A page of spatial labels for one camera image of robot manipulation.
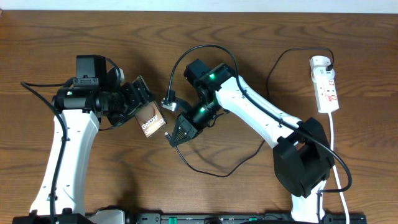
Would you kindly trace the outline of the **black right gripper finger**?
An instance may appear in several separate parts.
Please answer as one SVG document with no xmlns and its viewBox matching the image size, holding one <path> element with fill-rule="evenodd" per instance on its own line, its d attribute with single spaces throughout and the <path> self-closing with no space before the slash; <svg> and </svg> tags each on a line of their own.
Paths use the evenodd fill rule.
<svg viewBox="0 0 398 224">
<path fill-rule="evenodd" d="M 174 131 L 169 143 L 172 147 L 175 147 L 196 138 L 198 134 L 199 130 L 189 120 L 178 118 L 175 122 Z"/>
<path fill-rule="evenodd" d="M 174 102 L 177 104 L 178 108 L 181 108 L 184 112 L 189 112 L 192 109 L 192 106 L 185 100 L 181 98 L 175 98 Z"/>
</svg>

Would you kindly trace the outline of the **white power strip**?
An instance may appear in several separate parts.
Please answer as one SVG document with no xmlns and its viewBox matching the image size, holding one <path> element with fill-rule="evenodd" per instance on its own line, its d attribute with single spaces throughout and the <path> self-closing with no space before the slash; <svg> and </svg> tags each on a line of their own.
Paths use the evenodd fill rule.
<svg viewBox="0 0 398 224">
<path fill-rule="evenodd" d="M 336 94 L 335 71 L 329 68 L 328 57 L 316 55 L 310 59 L 311 79 L 315 90 L 315 99 L 319 113 L 328 114 L 339 109 Z"/>
</svg>

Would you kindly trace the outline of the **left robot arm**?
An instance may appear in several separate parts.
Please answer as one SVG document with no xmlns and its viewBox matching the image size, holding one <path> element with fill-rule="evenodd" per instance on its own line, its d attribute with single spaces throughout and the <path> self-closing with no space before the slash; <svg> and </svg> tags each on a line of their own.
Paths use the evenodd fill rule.
<svg viewBox="0 0 398 224">
<path fill-rule="evenodd" d="M 49 108 L 54 113 L 54 134 L 40 190 L 27 216 L 13 223 L 132 223 L 122 208 L 106 207 L 92 215 L 85 211 L 85 183 L 91 147 L 102 117 L 112 128 L 154 102 L 144 79 L 120 84 L 115 78 L 71 78 L 58 85 Z"/>
</svg>

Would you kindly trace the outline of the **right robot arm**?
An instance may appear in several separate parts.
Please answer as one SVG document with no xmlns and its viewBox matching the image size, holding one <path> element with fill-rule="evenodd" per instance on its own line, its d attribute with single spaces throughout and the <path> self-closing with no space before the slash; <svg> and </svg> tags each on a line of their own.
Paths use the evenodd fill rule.
<svg viewBox="0 0 398 224">
<path fill-rule="evenodd" d="M 172 100 L 183 111 L 167 135 L 170 145 L 177 147 L 212 127 L 219 110 L 235 114 L 272 148 L 275 176 L 292 195 L 293 220 L 322 222 L 326 217 L 322 195 L 335 165 L 323 126 L 313 118 L 302 121 L 278 109 L 225 63 L 210 69 L 196 59 L 183 75 L 199 102 L 191 106 L 180 98 Z"/>
</svg>

